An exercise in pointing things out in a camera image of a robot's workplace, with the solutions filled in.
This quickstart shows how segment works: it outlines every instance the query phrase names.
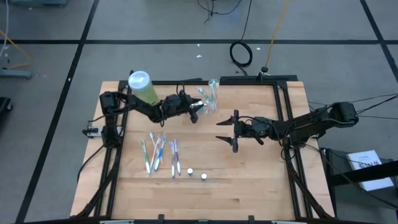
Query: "metal stand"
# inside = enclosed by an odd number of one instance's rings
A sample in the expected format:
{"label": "metal stand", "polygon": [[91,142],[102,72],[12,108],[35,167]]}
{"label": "metal stand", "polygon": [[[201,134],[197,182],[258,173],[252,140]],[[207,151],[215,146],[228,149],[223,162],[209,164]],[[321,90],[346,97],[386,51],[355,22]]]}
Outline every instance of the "metal stand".
{"label": "metal stand", "polygon": [[0,78],[32,78],[31,71],[0,69]]}
{"label": "metal stand", "polygon": [[[295,75],[287,75],[287,76],[276,76],[276,77],[221,77],[220,78],[220,85],[267,85],[267,86],[273,86],[274,87],[274,93],[275,93],[275,100],[277,103],[277,110],[278,110],[278,117],[279,119],[283,119],[283,112],[282,112],[282,104],[280,102],[280,96],[279,96],[279,91],[278,89],[281,88],[284,92],[284,100],[287,105],[286,110],[288,113],[289,119],[291,119],[292,116],[292,109],[290,106],[290,99],[289,99],[289,92],[287,91],[287,85],[286,81],[297,81],[297,76]],[[207,81],[202,81],[202,80],[185,80],[183,81],[184,85],[207,85]],[[153,81],[154,85],[177,85],[180,84],[180,82],[176,81]],[[119,82],[119,90],[127,85],[127,81],[120,81]],[[123,120],[127,118],[127,115],[125,114],[123,116]],[[123,129],[126,128],[126,123],[125,121],[122,123]],[[117,152],[121,154],[123,146],[119,147],[116,149]],[[104,160],[104,167],[103,167],[103,175],[105,175],[108,171],[108,166],[106,164],[110,163],[110,153],[107,153],[108,156],[105,157]],[[289,161],[290,154],[285,155],[287,161]],[[297,160],[297,170],[300,174],[300,178],[303,180],[303,184],[306,185],[305,183],[305,176],[304,176],[304,169],[302,166],[302,161],[301,157],[298,156],[296,158]],[[109,193],[109,199],[108,199],[108,206],[106,209],[106,215],[111,217],[112,216],[112,211],[113,211],[113,202],[114,202],[114,195],[116,191],[116,181],[117,181],[117,176],[114,178],[111,184],[111,191]],[[300,218],[300,208],[299,208],[299,200],[297,197],[297,191],[296,191],[296,186],[294,184],[293,179],[291,176],[289,176],[289,184],[290,184],[290,193],[292,195],[292,203],[293,203],[293,208],[294,208],[294,213],[295,217]],[[99,204],[96,206],[96,211],[95,215],[100,214],[101,210],[101,202],[102,200],[99,201]],[[312,211],[311,207],[308,204],[308,200],[305,199],[305,211],[307,217],[312,218]]]}

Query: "green toothbrush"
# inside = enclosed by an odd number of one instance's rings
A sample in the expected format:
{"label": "green toothbrush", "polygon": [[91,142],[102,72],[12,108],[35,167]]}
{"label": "green toothbrush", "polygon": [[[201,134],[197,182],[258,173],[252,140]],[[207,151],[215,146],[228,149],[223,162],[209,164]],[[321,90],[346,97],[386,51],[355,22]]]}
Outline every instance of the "green toothbrush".
{"label": "green toothbrush", "polygon": [[142,145],[142,149],[144,150],[145,166],[147,167],[147,173],[150,174],[148,153],[147,153],[147,149],[145,148],[145,141],[144,140],[141,140],[141,145]]}

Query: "white cable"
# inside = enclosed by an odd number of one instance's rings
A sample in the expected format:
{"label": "white cable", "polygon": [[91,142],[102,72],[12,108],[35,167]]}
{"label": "white cable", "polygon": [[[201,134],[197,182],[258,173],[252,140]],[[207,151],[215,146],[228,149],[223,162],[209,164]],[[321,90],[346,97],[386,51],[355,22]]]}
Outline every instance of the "white cable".
{"label": "white cable", "polygon": [[9,17],[9,8],[8,8],[8,0],[6,0],[6,37],[4,37],[4,44],[2,45],[1,51],[0,51],[0,57],[2,56],[2,52],[6,48],[7,44],[7,37],[8,37],[8,17]]}

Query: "white paper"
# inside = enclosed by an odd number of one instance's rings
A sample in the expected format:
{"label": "white paper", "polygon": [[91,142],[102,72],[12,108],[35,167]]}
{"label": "white paper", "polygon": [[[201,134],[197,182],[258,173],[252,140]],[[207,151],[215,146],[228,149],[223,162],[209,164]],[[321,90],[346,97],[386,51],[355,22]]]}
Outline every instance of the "white paper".
{"label": "white paper", "polygon": [[[351,154],[347,154],[346,156],[349,160],[351,160],[348,162],[353,170],[359,170],[359,169],[363,169],[363,168],[366,168],[369,166],[376,166],[376,165],[382,164],[380,161],[380,158],[379,158],[379,156],[377,156],[375,150],[351,153]],[[359,184],[366,191],[383,189],[386,187],[394,186],[394,184],[391,181],[391,178],[389,178],[389,177],[386,177],[384,179],[379,179],[379,180],[365,181],[365,182],[361,182]]]}

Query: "blue toothbrush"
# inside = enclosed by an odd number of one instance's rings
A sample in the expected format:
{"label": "blue toothbrush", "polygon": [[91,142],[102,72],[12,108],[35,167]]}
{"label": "blue toothbrush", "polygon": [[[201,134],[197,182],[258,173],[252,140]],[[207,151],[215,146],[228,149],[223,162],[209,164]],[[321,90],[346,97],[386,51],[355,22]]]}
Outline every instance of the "blue toothbrush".
{"label": "blue toothbrush", "polygon": [[159,155],[157,155],[157,159],[156,159],[156,163],[155,163],[155,172],[159,168],[159,163],[160,163],[160,159],[162,158],[163,147],[164,147],[165,142],[166,142],[166,136],[163,136],[162,147],[159,149]]}

